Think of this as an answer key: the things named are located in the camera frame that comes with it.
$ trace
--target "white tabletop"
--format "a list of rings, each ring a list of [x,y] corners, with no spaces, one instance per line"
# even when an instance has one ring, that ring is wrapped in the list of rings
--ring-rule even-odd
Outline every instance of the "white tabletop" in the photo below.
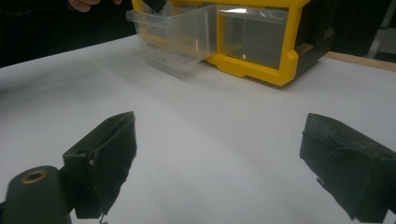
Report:
[[[395,149],[395,73],[322,58],[275,88],[206,63],[170,76],[140,54],[132,36],[0,69],[1,201],[12,177],[61,168],[86,133],[133,110],[137,157],[110,224],[359,223],[299,158],[302,130],[318,113]]]

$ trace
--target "finger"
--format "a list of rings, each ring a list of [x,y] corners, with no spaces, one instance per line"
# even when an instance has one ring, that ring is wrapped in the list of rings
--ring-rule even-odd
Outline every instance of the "finger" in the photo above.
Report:
[[[69,0],[69,4],[80,12],[87,12],[91,9],[91,5],[78,0]]]

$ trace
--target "yellow plastic frame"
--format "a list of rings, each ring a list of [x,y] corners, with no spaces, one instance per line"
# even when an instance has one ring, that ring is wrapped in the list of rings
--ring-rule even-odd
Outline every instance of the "yellow plastic frame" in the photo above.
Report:
[[[209,63],[213,63],[220,71],[237,76],[237,77],[254,77],[277,86],[283,86],[294,80],[299,56],[294,50],[295,40],[297,37],[300,18],[303,7],[310,0],[172,0],[177,6],[180,3],[201,4],[215,3],[224,5],[239,5],[243,7],[286,7],[289,9],[289,15],[286,22],[285,36],[280,56],[279,69],[274,69],[264,65],[246,62],[227,56],[222,53],[222,16],[218,14],[218,50],[214,55],[206,58]],[[141,0],[132,0],[134,8],[142,8]]]

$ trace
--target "dark background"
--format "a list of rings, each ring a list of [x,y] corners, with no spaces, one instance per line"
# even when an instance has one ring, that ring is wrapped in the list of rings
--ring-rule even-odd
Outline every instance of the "dark background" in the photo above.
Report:
[[[130,0],[119,6],[102,0],[86,13],[56,10],[0,16],[0,67],[134,35],[134,24],[125,19],[131,9]]]
[[[332,51],[366,56],[389,4],[390,0],[341,0]],[[131,0],[123,0],[120,6],[102,0],[87,13],[33,11],[0,16],[0,67],[134,35],[134,24],[125,19],[131,9]],[[391,26],[396,26],[396,17]],[[379,56],[396,62],[395,55]]]

